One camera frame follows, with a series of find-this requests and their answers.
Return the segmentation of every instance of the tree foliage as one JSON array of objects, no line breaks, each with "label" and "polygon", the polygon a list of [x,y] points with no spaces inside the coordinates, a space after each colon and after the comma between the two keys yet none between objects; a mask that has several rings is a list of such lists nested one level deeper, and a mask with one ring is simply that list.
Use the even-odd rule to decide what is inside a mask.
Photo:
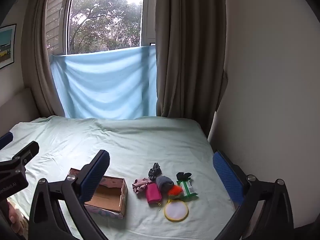
[{"label": "tree foliage", "polygon": [[141,12],[126,0],[73,0],[69,54],[139,46]]}]

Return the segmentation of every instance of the blue fabric sheet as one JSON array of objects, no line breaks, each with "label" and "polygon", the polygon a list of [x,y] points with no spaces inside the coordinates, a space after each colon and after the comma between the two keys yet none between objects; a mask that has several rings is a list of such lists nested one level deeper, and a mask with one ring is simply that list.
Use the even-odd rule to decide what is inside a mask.
[{"label": "blue fabric sheet", "polygon": [[155,116],[155,47],[52,56],[52,75],[66,117]]}]

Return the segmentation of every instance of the picture frame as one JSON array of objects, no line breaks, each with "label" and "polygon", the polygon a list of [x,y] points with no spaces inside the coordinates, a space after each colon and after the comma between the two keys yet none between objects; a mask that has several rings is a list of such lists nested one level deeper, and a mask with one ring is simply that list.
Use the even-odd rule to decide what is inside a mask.
[{"label": "picture frame", "polygon": [[0,28],[0,69],[14,63],[16,24]]}]

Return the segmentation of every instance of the headboard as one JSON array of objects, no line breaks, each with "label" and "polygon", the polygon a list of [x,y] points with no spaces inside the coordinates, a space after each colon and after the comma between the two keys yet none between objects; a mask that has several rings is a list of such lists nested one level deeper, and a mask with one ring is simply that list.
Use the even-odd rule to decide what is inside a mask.
[{"label": "headboard", "polygon": [[30,88],[0,106],[0,137],[19,122],[30,122],[40,117]]}]

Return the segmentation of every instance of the window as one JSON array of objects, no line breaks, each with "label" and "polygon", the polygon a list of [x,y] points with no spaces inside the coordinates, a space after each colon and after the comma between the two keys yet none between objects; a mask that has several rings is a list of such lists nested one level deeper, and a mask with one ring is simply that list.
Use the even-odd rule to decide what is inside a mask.
[{"label": "window", "polygon": [[49,0],[50,54],[78,54],[155,43],[155,0]]},{"label": "window", "polygon": [[58,54],[59,48],[59,24],[63,0],[49,0],[47,18],[45,22],[48,54]]}]

